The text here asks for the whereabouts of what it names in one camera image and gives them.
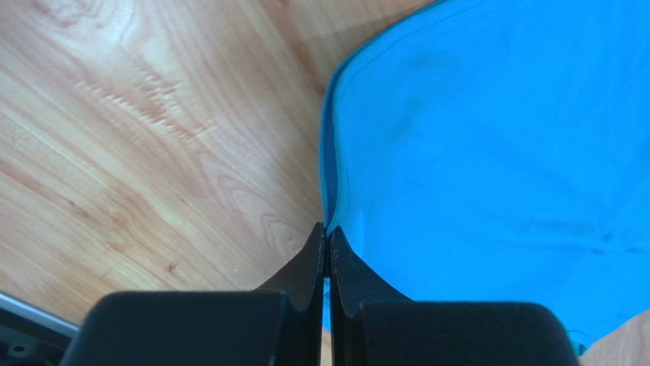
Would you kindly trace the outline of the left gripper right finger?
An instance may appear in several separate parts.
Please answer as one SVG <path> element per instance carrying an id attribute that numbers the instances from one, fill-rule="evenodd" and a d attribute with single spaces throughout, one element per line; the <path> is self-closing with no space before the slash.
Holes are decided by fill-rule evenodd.
<path id="1" fill-rule="evenodd" d="M 329 238 L 335 365 L 577 365 L 555 315 L 535 303 L 418 302 Z"/>

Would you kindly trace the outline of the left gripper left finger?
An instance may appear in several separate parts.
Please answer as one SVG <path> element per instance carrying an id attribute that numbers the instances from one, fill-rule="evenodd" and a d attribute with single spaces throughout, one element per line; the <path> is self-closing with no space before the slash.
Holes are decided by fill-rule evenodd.
<path id="1" fill-rule="evenodd" d="M 323 226 L 252 291 L 125 291 L 85 318 L 64 365 L 318 365 Z"/>

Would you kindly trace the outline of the teal blue t-shirt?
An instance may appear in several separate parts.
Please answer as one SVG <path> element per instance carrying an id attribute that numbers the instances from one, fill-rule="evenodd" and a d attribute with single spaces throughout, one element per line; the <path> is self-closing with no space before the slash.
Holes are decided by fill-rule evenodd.
<path id="1" fill-rule="evenodd" d="M 649 307 L 649 3 L 416 11 L 330 80 L 320 184 L 402 294 L 539 303 L 589 347 Z"/>

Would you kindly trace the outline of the aluminium frame rail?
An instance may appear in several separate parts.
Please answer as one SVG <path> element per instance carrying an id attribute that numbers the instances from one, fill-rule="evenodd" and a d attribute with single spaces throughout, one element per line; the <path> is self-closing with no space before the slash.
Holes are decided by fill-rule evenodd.
<path id="1" fill-rule="evenodd" d="M 1 292 L 1 364 L 58 365 L 79 326 Z"/>

